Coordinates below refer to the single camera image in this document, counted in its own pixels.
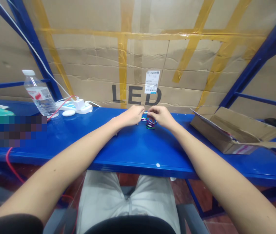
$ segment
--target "lap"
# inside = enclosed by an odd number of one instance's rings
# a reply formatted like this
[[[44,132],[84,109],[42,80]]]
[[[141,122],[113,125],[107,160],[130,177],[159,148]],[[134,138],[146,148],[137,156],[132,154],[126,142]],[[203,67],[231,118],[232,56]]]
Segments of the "lap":
[[[113,172],[88,170],[81,193],[77,233],[121,215],[150,215],[168,222],[180,233],[174,194],[168,178],[140,175],[133,194],[125,199]]]

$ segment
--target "plastic water bottle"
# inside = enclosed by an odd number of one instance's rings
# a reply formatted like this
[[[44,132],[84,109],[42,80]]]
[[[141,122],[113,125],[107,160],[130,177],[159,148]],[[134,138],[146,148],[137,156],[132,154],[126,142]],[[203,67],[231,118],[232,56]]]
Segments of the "plastic water bottle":
[[[22,70],[26,76],[24,87],[31,96],[36,107],[42,115],[46,115],[47,118],[57,110],[55,101],[51,96],[46,84],[36,78],[35,72],[32,70]]]

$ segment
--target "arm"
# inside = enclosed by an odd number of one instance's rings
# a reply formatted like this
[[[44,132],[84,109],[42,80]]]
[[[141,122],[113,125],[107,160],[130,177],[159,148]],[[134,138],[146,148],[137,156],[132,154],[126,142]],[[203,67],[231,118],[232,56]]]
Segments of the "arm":
[[[0,217],[17,213],[31,214],[45,225],[63,191],[87,169],[98,152],[120,129],[140,122],[143,112],[143,106],[132,106],[60,152],[0,207]]]
[[[276,233],[276,208],[241,173],[178,124],[166,107],[148,116],[172,132],[239,233]]]

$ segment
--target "red wire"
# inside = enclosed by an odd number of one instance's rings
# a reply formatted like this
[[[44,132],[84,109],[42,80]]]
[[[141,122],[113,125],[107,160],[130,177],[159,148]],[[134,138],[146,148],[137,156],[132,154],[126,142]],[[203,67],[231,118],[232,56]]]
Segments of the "red wire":
[[[6,153],[6,163],[8,164],[11,171],[15,174],[15,176],[24,184],[24,180],[19,176],[19,174],[17,173],[17,171],[14,169],[14,167],[11,165],[11,163],[9,161],[9,154],[12,149],[13,149],[13,147],[10,147]]]
[[[11,165],[11,163],[10,163],[10,161],[9,161],[9,155],[10,155],[10,152],[11,152],[12,149],[13,149],[13,147],[10,147],[9,150],[7,151],[7,153],[6,153],[6,163],[7,163],[7,165],[9,166],[9,168],[11,169],[11,171],[15,174],[15,176],[24,184],[25,181],[19,176],[18,172],[14,169],[14,167]],[[71,198],[73,204],[74,204],[74,202],[75,202],[74,198],[73,198],[72,196],[70,196],[70,195],[65,195],[65,194],[63,194],[63,195],[61,195],[61,197]],[[77,214],[76,214],[76,219],[75,219],[74,228],[73,228],[71,234],[74,233],[75,228],[76,228],[76,224],[77,224]]]
[[[47,121],[48,120],[50,120],[57,112],[58,112],[58,110],[60,110],[60,108],[63,106],[63,104],[65,104],[68,100],[70,100],[72,97],[77,97],[76,95],[71,95],[64,103],[62,103],[62,105],[52,114],[52,116],[50,116],[48,119],[47,119]]]
[[[63,104],[65,104],[68,100],[70,100],[72,97],[77,97],[76,95],[71,95],[64,103],[62,103],[62,105],[52,114],[52,116],[50,116],[48,120],[50,120],[57,112],[58,110],[60,110],[60,108],[63,106]],[[7,165],[9,166],[9,168],[11,169],[11,171],[15,174],[15,176],[24,184],[24,180],[20,177],[20,175],[17,173],[17,171],[14,169],[14,167],[11,165],[10,161],[9,161],[9,155],[10,155],[10,152],[11,150],[13,149],[13,147],[10,147],[9,150],[7,151],[6,153],[6,163]],[[61,197],[67,197],[67,198],[71,198],[72,199],[72,203],[74,203],[74,198],[70,195],[62,195]],[[75,231],[75,228],[76,228],[76,223],[77,223],[77,215],[76,215],[76,219],[75,219],[75,225],[74,225],[74,228],[73,228],[73,231],[72,231],[72,234],[74,233]]]

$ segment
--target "white power strip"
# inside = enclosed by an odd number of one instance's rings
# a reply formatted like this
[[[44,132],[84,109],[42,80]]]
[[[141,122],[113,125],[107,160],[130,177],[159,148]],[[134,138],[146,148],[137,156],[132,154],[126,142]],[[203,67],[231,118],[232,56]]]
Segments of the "white power strip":
[[[56,107],[59,108],[65,101],[60,101],[56,102]],[[89,112],[93,111],[93,106],[91,104],[84,105],[80,110],[76,109],[76,106],[74,102],[72,101],[67,101],[61,108],[60,110],[74,110],[76,113],[79,114],[87,114]]]

